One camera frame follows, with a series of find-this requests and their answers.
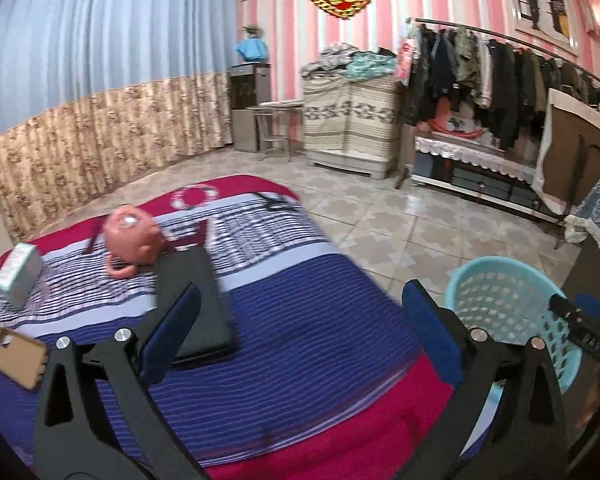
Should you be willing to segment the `light blue plastic basket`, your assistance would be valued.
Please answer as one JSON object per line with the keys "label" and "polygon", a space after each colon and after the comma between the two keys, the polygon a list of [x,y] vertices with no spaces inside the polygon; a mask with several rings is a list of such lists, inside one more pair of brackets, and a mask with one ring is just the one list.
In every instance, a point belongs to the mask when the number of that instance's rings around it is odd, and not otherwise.
{"label": "light blue plastic basket", "polygon": [[444,306],[468,328],[480,327],[497,342],[525,344],[538,336],[547,344],[559,389],[576,379],[582,351],[569,340],[567,322],[550,310],[564,293],[540,271],[515,259],[486,256],[454,271]]}

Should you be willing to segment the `brown phone case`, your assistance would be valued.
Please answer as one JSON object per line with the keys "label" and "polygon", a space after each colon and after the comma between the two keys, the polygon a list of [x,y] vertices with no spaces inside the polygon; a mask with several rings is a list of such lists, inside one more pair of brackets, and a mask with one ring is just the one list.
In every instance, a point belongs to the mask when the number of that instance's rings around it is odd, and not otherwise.
{"label": "brown phone case", "polygon": [[47,360],[48,350],[43,341],[10,328],[0,329],[0,372],[23,389],[38,388]]}

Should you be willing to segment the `teal white tissue box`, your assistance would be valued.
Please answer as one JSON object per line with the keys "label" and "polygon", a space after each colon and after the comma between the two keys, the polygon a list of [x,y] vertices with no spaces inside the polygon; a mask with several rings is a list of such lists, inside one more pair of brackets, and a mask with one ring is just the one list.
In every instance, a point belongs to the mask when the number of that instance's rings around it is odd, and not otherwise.
{"label": "teal white tissue box", "polygon": [[0,269],[0,296],[10,310],[20,311],[43,270],[38,248],[18,243],[6,257]]}

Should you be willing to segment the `low black tv stand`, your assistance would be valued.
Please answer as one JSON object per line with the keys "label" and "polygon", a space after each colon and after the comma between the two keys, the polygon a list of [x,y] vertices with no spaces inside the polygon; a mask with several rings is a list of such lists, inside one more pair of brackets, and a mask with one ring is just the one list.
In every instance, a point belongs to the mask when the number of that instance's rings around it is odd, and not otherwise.
{"label": "low black tv stand", "polygon": [[[505,154],[520,162],[524,160]],[[533,191],[533,181],[527,184],[490,170],[419,153],[416,150],[412,181],[468,197],[479,203],[497,206],[531,219],[553,224],[559,222],[558,214],[551,211],[542,198]]]}

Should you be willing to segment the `white lace cloth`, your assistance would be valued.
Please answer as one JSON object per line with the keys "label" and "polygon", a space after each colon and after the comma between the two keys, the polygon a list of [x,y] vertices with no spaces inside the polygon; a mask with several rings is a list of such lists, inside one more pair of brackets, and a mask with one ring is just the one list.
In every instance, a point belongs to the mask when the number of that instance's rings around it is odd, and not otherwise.
{"label": "white lace cloth", "polygon": [[517,179],[531,184],[535,174],[535,166],[511,158],[504,152],[478,143],[466,142],[463,139],[449,138],[437,133],[417,133],[415,150],[443,159],[462,162],[484,170],[490,170],[502,176]]}

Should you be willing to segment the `metal clothes rack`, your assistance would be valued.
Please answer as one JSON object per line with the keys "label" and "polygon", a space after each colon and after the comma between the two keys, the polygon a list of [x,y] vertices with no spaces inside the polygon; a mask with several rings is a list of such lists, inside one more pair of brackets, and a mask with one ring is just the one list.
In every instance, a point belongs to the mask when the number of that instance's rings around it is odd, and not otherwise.
{"label": "metal clothes rack", "polygon": [[396,79],[406,96],[400,133],[400,177],[426,153],[532,183],[546,125],[559,102],[600,128],[600,81],[564,58],[478,29],[410,18],[401,30]]}

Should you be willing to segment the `hanging dark clothes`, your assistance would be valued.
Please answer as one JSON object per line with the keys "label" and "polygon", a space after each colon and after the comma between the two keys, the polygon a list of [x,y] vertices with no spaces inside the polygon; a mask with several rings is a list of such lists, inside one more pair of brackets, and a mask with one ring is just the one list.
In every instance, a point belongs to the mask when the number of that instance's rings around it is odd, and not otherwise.
{"label": "hanging dark clothes", "polygon": [[548,92],[564,92],[600,112],[600,86],[568,61],[546,58],[531,49],[464,26],[433,30],[417,24],[418,60],[406,87],[403,119],[407,125],[434,122],[444,100],[471,117],[509,150],[519,131],[542,136]]}

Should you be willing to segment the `patterned cloth covered cabinet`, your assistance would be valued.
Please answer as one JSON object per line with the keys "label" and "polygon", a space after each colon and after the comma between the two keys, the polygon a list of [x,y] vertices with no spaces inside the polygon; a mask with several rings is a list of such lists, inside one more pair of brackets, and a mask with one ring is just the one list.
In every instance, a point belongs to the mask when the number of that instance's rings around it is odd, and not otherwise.
{"label": "patterned cloth covered cabinet", "polygon": [[398,158],[403,87],[391,75],[303,81],[303,146],[312,165],[382,180]]}

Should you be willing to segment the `red pink hanging bag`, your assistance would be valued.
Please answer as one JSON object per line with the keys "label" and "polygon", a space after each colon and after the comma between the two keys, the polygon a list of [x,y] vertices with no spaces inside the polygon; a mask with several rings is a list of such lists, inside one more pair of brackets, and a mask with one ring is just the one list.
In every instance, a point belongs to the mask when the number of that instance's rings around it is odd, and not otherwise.
{"label": "red pink hanging bag", "polygon": [[410,83],[413,64],[418,60],[417,24],[408,20],[401,32],[394,76],[405,87]]}

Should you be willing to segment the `small metal side table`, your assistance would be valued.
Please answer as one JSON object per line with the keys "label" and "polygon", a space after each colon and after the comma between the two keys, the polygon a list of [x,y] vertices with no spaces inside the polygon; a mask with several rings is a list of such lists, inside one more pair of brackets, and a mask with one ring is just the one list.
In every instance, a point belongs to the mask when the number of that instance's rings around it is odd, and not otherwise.
{"label": "small metal side table", "polygon": [[265,160],[281,154],[290,162],[294,154],[294,127],[302,123],[301,100],[268,101],[248,107],[256,128],[258,154]]}

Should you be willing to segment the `blue and floral curtain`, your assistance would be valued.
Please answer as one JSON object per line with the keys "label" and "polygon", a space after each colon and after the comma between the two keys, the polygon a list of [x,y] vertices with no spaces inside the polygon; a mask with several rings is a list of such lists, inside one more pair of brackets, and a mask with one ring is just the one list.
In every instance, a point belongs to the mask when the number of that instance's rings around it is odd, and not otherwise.
{"label": "blue and floral curtain", "polygon": [[236,38],[236,0],[0,0],[8,236],[230,144]]}

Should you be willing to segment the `pile of folded clothes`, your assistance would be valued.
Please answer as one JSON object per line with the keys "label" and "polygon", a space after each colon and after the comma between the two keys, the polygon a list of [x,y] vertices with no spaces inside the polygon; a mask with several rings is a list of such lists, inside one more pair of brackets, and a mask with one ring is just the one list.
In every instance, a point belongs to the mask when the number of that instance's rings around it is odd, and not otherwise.
{"label": "pile of folded clothes", "polygon": [[358,50],[352,44],[333,44],[325,48],[316,60],[300,68],[303,79],[343,76],[359,82],[391,75],[396,68],[396,55],[387,50]]}

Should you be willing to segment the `grey water dispenser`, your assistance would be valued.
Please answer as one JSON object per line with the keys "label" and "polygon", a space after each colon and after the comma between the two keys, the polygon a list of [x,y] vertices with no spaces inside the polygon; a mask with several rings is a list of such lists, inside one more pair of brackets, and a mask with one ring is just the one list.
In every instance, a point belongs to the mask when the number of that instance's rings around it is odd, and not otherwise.
{"label": "grey water dispenser", "polygon": [[230,121],[237,151],[257,153],[259,135],[253,110],[271,99],[271,65],[242,63],[228,71],[230,77]]}

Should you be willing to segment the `blue covered water bottle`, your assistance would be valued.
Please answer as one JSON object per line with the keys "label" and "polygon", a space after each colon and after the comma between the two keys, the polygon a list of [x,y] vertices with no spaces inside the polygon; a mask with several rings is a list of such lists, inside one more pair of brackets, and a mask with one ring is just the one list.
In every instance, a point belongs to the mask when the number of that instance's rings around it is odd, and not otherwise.
{"label": "blue covered water bottle", "polygon": [[238,41],[235,51],[245,63],[267,63],[270,55],[263,40],[263,30],[258,25],[246,25],[242,28],[245,38]]}

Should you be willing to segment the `brown board white frame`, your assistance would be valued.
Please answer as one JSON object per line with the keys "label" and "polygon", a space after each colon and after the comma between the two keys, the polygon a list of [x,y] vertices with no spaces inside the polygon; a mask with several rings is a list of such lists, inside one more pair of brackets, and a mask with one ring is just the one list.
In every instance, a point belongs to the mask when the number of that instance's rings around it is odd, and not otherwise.
{"label": "brown board white frame", "polygon": [[548,92],[532,190],[556,216],[569,214],[600,178],[600,112]]}

